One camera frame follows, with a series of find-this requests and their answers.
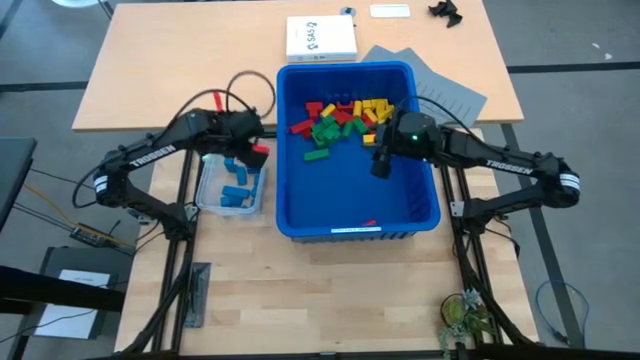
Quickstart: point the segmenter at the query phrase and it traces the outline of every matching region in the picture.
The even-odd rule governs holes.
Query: gray paper
[[[397,53],[374,46],[362,60],[402,61],[411,66],[416,83],[416,93],[438,102],[453,113],[463,124],[471,126],[478,118],[487,98],[459,83],[437,74],[425,64],[410,48]],[[436,123],[444,124],[452,120],[442,110],[426,101],[420,101],[420,110],[436,119]]]

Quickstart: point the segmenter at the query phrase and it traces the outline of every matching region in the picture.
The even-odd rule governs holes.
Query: wooden tabletop
[[[183,158],[156,163],[152,195],[175,200]],[[185,329],[181,354],[437,350],[440,303],[462,289],[439,171],[434,175],[443,216],[433,231],[403,240],[297,244],[275,225],[275,158],[272,151],[258,219],[207,212],[199,218],[194,261],[211,263],[212,275],[204,327]],[[491,170],[466,173],[472,196],[498,195]],[[497,223],[489,228],[509,234]],[[496,300],[525,335],[537,339],[512,244],[491,233],[482,244]],[[167,247],[159,238],[134,259],[118,350],[154,311]],[[168,316],[166,339],[174,315]]]
[[[403,3],[410,18],[369,15],[372,4]],[[335,15],[356,9],[358,61],[374,45],[412,48],[434,71],[485,96],[479,122],[517,122],[522,111],[481,0],[457,0],[461,24],[427,14],[436,0],[296,0],[119,4],[78,110],[77,131],[163,128],[200,90],[225,88],[233,75],[256,70],[275,84],[285,56],[288,16]],[[268,87],[243,78],[233,88],[260,111]],[[211,108],[211,97],[196,103]],[[275,112],[266,119],[275,124]]]

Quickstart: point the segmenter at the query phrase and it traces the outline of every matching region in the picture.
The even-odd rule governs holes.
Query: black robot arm
[[[96,201],[108,207],[129,207],[162,223],[169,240],[189,240],[191,219],[184,206],[166,204],[133,186],[129,173],[179,150],[195,150],[200,156],[222,154],[235,157],[247,167],[260,168],[268,148],[251,142],[264,133],[254,111],[215,112],[193,109],[173,121],[158,134],[110,151],[98,166],[93,179]]]
[[[484,143],[472,133],[445,126],[422,113],[399,112],[388,126],[378,128],[372,174],[387,177],[392,156],[427,160],[435,166],[468,169],[488,167],[536,178],[535,185],[493,199],[474,198],[452,203],[454,216],[462,217],[467,230],[481,234],[495,216],[540,207],[566,208],[580,199],[580,178],[564,159],[511,150]]]

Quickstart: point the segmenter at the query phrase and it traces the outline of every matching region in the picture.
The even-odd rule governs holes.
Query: gray floor
[[[640,60],[640,2],[635,0],[485,0],[508,65],[592,63]],[[0,0],[0,16],[10,0]],[[0,40],[0,84],[86,81],[108,22],[100,8],[62,9],[49,0],[23,0]],[[640,222],[633,202],[640,185],[634,166],[640,151],[640,71],[531,74],[512,76],[526,121],[515,126],[525,150],[553,151],[567,158],[583,181],[579,206],[544,209],[565,279],[591,305],[587,345],[594,349],[640,351]],[[34,168],[79,178],[105,151],[129,143],[139,133],[74,134],[71,122],[82,91],[0,94],[0,135],[39,140]],[[486,138],[504,143],[499,126],[485,126]],[[137,172],[136,183],[148,187],[150,169]],[[502,193],[516,190],[515,177],[496,174]],[[123,221],[115,234],[131,240],[137,225],[121,210],[72,208],[71,186],[38,174],[27,182],[62,205],[72,217],[100,229]],[[53,215],[29,193],[19,201]],[[520,264],[533,304],[546,273],[527,212],[511,217],[513,236],[522,245]],[[0,234],[0,264],[37,271],[49,246],[81,246],[62,230],[12,212]],[[105,254],[113,261],[129,261]],[[577,316],[583,307],[575,302]],[[562,329],[555,301],[547,291],[545,313]],[[558,345],[534,310],[541,338]],[[0,317],[0,338],[17,330],[19,318]],[[82,359],[109,354],[115,327],[93,341],[34,339],[26,359]],[[4,357],[10,342],[0,344]]]

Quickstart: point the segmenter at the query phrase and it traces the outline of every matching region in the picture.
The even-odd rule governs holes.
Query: blue tray
[[[440,209],[429,163],[394,157],[388,179],[371,175],[372,148],[354,131],[329,147],[328,159],[305,162],[313,141],[288,128],[307,119],[305,103],[386,98],[398,104],[416,94],[402,62],[289,65],[278,73],[276,222],[297,242],[402,239],[438,225]],[[407,101],[418,111],[416,100]],[[365,227],[375,220],[376,226]]]

